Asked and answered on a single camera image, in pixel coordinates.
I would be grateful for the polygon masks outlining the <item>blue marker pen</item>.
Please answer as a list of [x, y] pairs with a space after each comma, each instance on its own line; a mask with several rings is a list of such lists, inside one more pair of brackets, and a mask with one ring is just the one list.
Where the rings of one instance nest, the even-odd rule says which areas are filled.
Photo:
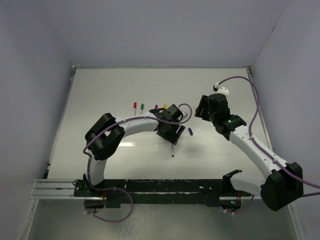
[[171, 157], [174, 158], [175, 157], [175, 149], [174, 149], [174, 145], [171, 145]]

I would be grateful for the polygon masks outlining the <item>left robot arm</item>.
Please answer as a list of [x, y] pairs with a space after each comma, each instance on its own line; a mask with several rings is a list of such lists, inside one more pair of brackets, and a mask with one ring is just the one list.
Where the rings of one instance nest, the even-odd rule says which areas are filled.
[[101, 194], [107, 159], [116, 152], [123, 138], [155, 132], [175, 146], [185, 130], [185, 126], [181, 124], [183, 119], [183, 111], [174, 104], [129, 118], [114, 117], [111, 113], [102, 115], [84, 137], [86, 146], [83, 153], [89, 157], [85, 190], [91, 196]]

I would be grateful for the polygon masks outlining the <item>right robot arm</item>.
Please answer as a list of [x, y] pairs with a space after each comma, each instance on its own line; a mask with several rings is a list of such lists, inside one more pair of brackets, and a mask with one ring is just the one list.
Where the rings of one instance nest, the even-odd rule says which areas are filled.
[[303, 196], [301, 166], [296, 162], [288, 163], [255, 138], [246, 122], [230, 113], [227, 98], [223, 94], [203, 95], [195, 116], [211, 122], [216, 132], [237, 146], [262, 174], [261, 178], [253, 178], [240, 170], [230, 176], [225, 175], [222, 190], [226, 195], [247, 192], [262, 198], [272, 211], [278, 211]]

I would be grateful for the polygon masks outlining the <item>green marker pen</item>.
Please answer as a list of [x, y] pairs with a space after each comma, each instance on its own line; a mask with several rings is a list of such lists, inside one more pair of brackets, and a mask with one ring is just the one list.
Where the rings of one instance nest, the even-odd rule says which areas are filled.
[[145, 107], [145, 105], [142, 103], [141, 106], [140, 106], [140, 114], [141, 115], [143, 114], [144, 107]]

